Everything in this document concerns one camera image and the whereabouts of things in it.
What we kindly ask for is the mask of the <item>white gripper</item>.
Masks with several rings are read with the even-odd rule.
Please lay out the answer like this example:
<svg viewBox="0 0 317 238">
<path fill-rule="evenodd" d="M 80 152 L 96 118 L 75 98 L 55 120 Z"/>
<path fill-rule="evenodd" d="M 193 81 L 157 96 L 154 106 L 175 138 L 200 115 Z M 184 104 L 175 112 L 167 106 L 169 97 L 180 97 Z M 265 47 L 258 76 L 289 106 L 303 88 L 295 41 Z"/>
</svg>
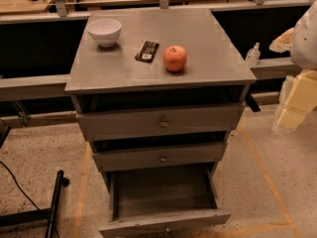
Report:
<svg viewBox="0 0 317 238">
<path fill-rule="evenodd" d="M 276 53 L 289 52 L 293 28 L 288 29 L 271 42 L 269 49 Z M 317 106 L 317 71 L 300 73 L 293 85 L 276 124 L 284 129 L 296 129 L 305 119 L 307 113 Z"/>
</svg>

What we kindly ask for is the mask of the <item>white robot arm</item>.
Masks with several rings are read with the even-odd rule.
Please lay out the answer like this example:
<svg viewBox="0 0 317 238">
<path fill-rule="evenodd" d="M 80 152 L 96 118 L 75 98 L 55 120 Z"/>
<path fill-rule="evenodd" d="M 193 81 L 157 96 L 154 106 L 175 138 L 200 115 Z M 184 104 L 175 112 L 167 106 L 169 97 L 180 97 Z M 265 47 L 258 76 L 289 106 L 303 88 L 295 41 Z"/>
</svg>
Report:
<svg viewBox="0 0 317 238">
<path fill-rule="evenodd" d="M 290 51 L 291 61 L 302 68 L 282 88 L 284 95 L 274 125 L 278 130 L 295 130 L 317 107 L 317 1 L 269 49 L 277 53 Z"/>
</svg>

